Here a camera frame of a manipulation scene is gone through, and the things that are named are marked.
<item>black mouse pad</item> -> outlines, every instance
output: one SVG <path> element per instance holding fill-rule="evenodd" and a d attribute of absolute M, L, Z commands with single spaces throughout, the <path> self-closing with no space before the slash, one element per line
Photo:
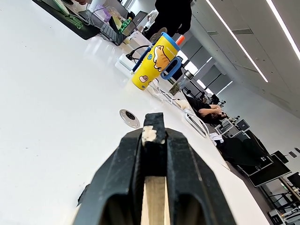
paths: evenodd
<path fill-rule="evenodd" d="M 66 25 L 68 28 L 70 28 L 74 33 L 82 37 L 84 40 L 87 40 L 89 38 L 92 38 L 96 36 L 98 33 L 100 33 L 100 29 L 97 27 L 94 27 L 92 25 L 86 25 L 83 21 L 81 21 L 79 18 L 72 16 L 74 13 L 70 11 L 70 15 L 63 15 L 61 12 L 55 10 L 51 6 L 47 5 L 43 1 L 40 0 L 33 0 L 35 3 L 37 3 L 40 7 L 42 7 L 44 10 L 46 10 L 48 13 L 50 13 L 52 16 L 54 16 L 56 19 L 58 19 L 60 22 L 62 22 L 64 25 Z"/>

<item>computer screen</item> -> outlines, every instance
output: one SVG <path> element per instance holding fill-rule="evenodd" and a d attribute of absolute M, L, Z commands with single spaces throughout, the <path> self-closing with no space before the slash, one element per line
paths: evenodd
<path fill-rule="evenodd" d="M 236 125 L 243 131 L 247 130 L 250 127 L 244 119 L 239 121 Z"/>
<path fill-rule="evenodd" d="M 140 24 L 140 22 L 148 15 L 147 13 L 140 11 L 132 22 L 124 29 L 123 34 L 129 36 L 131 32 Z"/>
<path fill-rule="evenodd" d="M 287 177 L 287 179 L 296 187 L 300 188 L 300 173 L 296 172 L 293 175 Z"/>
<path fill-rule="evenodd" d="M 271 155 L 271 158 L 273 160 L 271 165 L 249 176 L 249 179 L 254 187 L 261 186 L 262 184 L 268 183 L 288 173 L 291 173 L 291 170 L 287 168 L 286 165 L 281 162 L 276 155 Z"/>

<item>white cable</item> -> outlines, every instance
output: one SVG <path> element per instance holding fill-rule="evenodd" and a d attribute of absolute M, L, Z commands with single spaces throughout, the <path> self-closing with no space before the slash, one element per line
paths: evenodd
<path fill-rule="evenodd" d="M 176 108 L 180 109 L 181 111 L 183 111 L 186 115 L 189 115 L 190 117 L 193 118 L 193 120 L 198 120 L 200 121 L 200 123 L 203 125 L 204 127 L 204 132 L 205 133 L 205 136 L 203 136 L 201 133 L 201 135 L 204 137 L 204 138 L 207 138 L 210 136 L 210 132 L 206 126 L 206 124 L 202 121 L 202 119 L 200 119 L 199 117 L 197 117 L 195 114 L 192 114 L 192 112 L 190 110 L 184 110 L 182 109 L 178 103 L 176 103 L 176 99 L 173 98 L 173 95 L 171 93 L 166 93 L 166 92 L 163 92 L 160 87 L 159 87 L 159 82 L 157 79 L 153 80 L 153 82 L 150 83 L 150 87 L 152 87 L 154 90 L 158 90 L 159 93 L 157 94 L 154 94 L 155 96 L 157 96 L 160 100 L 162 101 L 166 101 L 168 102 L 169 104 L 175 106 Z"/>

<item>black shirt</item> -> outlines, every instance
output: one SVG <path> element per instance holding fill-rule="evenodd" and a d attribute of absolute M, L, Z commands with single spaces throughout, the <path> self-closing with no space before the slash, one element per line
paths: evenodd
<path fill-rule="evenodd" d="M 191 105 L 193 108 L 194 112 L 196 113 L 196 116 L 202 119 L 204 123 L 209 123 L 209 124 L 222 124 L 221 121 L 218 119 L 215 119 L 212 117 L 212 114 L 209 113 L 206 116 L 202 116 L 199 113 L 200 109 L 211 109 L 211 106 L 207 103 L 203 103 L 201 100 L 186 96 L 188 103 Z"/>

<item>cartoon character print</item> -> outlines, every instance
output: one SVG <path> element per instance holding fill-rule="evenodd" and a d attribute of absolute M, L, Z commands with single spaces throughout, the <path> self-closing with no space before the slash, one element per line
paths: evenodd
<path fill-rule="evenodd" d="M 139 78 L 142 83 L 145 83 L 148 80 L 147 76 L 140 76 Z"/>
<path fill-rule="evenodd" d="M 170 60 L 164 53 L 164 46 L 158 45 L 154 48 L 154 68 L 162 72 L 170 63 Z"/>

